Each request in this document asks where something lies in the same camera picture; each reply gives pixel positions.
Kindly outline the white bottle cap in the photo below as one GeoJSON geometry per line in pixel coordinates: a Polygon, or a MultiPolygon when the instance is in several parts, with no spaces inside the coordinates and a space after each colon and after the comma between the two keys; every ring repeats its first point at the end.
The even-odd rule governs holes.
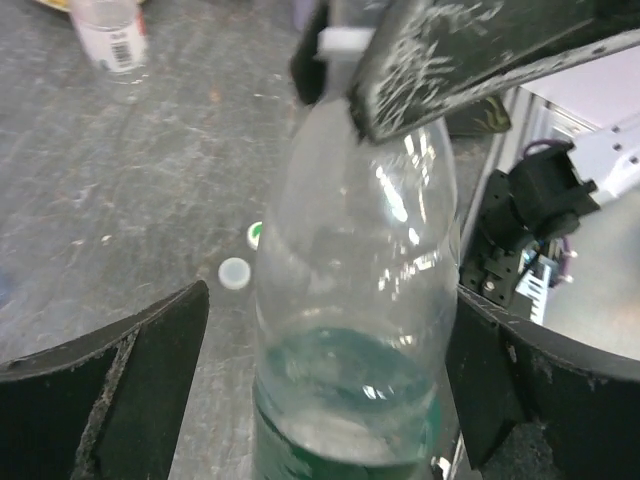
{"type": "Polygon", "coordinates": [[[220,284],[229,290],[245,288],[251,279],[249,263],[239,257],[229,257],[220,263],[218,269],[220,284]]]}

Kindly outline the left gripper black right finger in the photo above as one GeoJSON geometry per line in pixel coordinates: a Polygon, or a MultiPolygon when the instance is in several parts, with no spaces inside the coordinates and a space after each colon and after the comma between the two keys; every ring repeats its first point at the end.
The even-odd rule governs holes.
{"type": "Polygon", "coordinates": [[[446,366],[485,479],[636,479],[639,363],[458,289],[446,366]]]}

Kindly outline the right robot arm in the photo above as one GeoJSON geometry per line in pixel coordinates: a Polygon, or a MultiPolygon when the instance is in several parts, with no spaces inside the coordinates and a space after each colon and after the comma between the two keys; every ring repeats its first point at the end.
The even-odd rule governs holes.
{"type": "MultiPolygon", "coordinates": [[[[635,1],[319,1],[290,71],[298,98],[319,101],[329,68],[357,141],[375,145],[497,93],[632,47],[635,1]]],[[[464,284],[508,305],[517,275],[499,264],[532,240],[573,232],[596,209],[595,181],[579,174],[570,143],[524,155],[491,179],[464,284]]]]}

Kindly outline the green-white Cestbon cap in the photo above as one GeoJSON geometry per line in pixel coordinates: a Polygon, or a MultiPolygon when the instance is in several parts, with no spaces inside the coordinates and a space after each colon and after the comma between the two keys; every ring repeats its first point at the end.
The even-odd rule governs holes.
{"type": "Polygon", "coordinates": [[[258,249],[259,240],[261,236],[263,223],[261,221],[256,221],[252,223],[246,232],[246,241],[248,246],[256,251],[258,249]]]}

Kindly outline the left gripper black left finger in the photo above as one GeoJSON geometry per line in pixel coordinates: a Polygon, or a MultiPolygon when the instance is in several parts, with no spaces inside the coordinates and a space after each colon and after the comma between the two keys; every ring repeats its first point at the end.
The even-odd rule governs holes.
{"type": "Polygon", "coordinates": [[[199,280],[1,365],[4,479],[165,479],[209,315],[199,280]]]}

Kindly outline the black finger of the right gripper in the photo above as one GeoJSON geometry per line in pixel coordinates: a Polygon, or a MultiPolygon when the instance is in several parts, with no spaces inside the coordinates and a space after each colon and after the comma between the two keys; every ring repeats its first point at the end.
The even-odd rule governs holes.
{"type": "Polygon", "coordinates": [[[327,62],[319,57],[319,36],[329,24],[329,11],[328,1],[315,3],[289,61],[294,90],[303,105],[315,104],[325,89],[327,62]]]}
{"type": "Polygon", "coordinates": [[[347,91],[385,143],[514,86],[637,46],[636,1],[394,1],[347,91]]]}

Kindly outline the red-label clear bottle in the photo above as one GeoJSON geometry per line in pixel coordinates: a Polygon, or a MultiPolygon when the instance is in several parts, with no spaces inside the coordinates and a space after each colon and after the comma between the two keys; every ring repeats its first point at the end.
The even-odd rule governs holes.
{"type": "Polygon", "coordinates": [[[140,3],[71,1],[69,13],[102,89],[118,103],[139,101],[149,77],[149,46],[140,3]]]}

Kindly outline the green-label Cestbon bottle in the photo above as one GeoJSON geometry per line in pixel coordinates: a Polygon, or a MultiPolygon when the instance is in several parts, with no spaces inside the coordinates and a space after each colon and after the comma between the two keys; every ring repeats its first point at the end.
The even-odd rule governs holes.
{"type": "Polygon", "coordinates": [[[456,311],[454,158],[436,121],[382,145],[346,84],[373,31],[324,27],[328,83],[273,185],[255,268],[256,479],[425,479],[456,311]]]}

